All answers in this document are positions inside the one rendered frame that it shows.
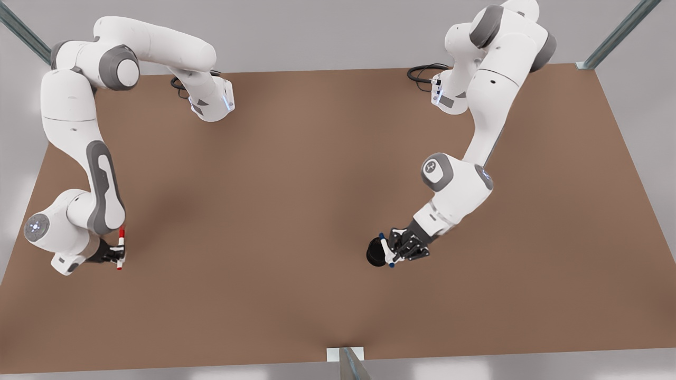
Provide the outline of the silver frame post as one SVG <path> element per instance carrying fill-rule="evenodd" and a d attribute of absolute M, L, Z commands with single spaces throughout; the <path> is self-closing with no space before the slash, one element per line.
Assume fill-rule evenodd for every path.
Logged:
<path fill-rule="evenodd" d="M 51 49 L 17 15 L 0 0 L 0 22 L 47 65 L 51 65 Z"/>
<path fill-rule="evenodd" d="M 364 347 L 326 349 L 326 361 L 340 363 L 340 380 L 372 380 L 363 360 Z"/>
<path fill-rule="evenodd" d="M 578 70 L 596 70 L 625 38 L 638 26 L 662 0 L 640 0 L 618 26 L 606 36 L 602 43 L 583 62 L 576 62 Z"/>

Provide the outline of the black round pen holder cup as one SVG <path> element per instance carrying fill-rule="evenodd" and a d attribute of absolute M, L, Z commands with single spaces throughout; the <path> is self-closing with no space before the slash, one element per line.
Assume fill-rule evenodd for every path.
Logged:
<path fill-rule="evenodd" d="M 387 239 L 381 239 L 378 236 L 375 237 L 370 241 L 367 252 L 365 253 L 367 261 L 374 267 L 383 267 L 384 265 L 387 265 L 386 249 L 382 246 L 383 242 L 386 243 L 387 247 Z"/>

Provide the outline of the blue and white marker pen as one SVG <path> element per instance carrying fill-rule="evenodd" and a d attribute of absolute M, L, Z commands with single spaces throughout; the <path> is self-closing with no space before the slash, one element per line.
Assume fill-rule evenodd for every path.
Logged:
<path fill-rule="evenodd" d="M 390 250 L 386 236 L 384 236 L 383 233 L 379 233 L 378 237 L 379 237 L 380 244 L 381 244 L 381 247 L 382 247 L 382 250 L 383 250 L 383 255 L 384 255 L 383 260 L 388 265 L 388 267 L 391 267 L 393 269 L 395 267 L 395 262 L 396 262 L 395 255 Z"/>

